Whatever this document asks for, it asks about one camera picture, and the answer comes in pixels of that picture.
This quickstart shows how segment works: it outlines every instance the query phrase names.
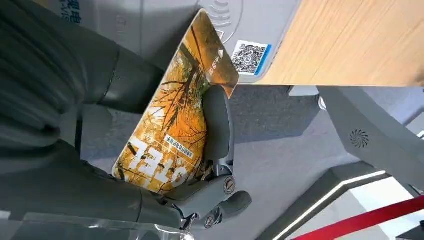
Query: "red barrier rope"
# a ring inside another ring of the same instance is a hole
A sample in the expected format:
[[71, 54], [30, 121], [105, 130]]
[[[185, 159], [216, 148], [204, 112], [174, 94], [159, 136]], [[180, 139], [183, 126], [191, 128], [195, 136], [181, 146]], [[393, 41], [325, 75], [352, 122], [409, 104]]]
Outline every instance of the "red barrier rope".
[[295, 240], [332, 240], [424, 209], [424, 196], [385, 206], [339, 221]]

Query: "qr code sticker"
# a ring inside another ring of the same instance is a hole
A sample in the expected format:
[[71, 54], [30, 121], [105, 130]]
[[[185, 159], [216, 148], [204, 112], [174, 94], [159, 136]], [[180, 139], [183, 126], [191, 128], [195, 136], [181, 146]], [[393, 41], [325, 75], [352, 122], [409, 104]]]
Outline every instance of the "qr code sticker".
[[241, 75], [257, 76], [270, 47], [269, 44], [239, 40], [231, 57], [237, 72]]

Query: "speaker grille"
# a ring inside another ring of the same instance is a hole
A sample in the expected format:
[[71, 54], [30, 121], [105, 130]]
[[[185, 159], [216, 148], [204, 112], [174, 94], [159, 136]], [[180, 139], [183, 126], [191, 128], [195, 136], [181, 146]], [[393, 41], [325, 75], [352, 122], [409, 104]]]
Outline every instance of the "speaker grille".
[[370, 139], [367, 132], [362, 129], [353, 130], [350, 133], [349, 139], [350, 143], [358, 149], [363, 149], [370, 143]]

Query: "wooden tabletop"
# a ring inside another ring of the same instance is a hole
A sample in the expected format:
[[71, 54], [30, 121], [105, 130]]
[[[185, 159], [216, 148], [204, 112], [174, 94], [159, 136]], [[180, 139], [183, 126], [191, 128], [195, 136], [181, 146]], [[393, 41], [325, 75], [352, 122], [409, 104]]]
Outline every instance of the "wooden tabletop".
[[302, 0], [256, 84], [424, 86], [424, 0]]

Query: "white light strip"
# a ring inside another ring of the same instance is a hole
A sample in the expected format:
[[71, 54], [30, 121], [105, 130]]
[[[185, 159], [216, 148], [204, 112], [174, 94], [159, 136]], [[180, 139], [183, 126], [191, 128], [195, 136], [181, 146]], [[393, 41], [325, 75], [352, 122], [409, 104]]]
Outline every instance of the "white light strip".
[[339, 189], [341, 189], [344, 185], [348, 185], [351, 183], [359, 182], [365, 179], [370, 179], [376, 176], [380, 176], [386, 174], [386, 171], [378, 171], [374, 173], [370, 173], [363, 176], [354, 177], [349, 180], [344, 180], [341, 183], [339, 183], [335, 188], [333, 188], [331, 191], [329, 191], [324, 197], [322, 197], [319, 201], [317, 201], [314, 205], [312, 205], [308, 210], [306, 210], [300, 217], [298, 217], [295, 221], [293, 221], [289, 226], [287, 226], [282, 232], [280, 232], [276, 237], [273, 238], [273, 240], [280, 239], [284, 234], [286, 234], [290, 229], [292, 229], [296, 224], [298, 224], [300, 221], [302, 221], [308, 214], [310, 214], [312, 211], [314, 211], [319, 205], [323, 204], [327, 199], [329, 199], [333, 194], [335, 194]]

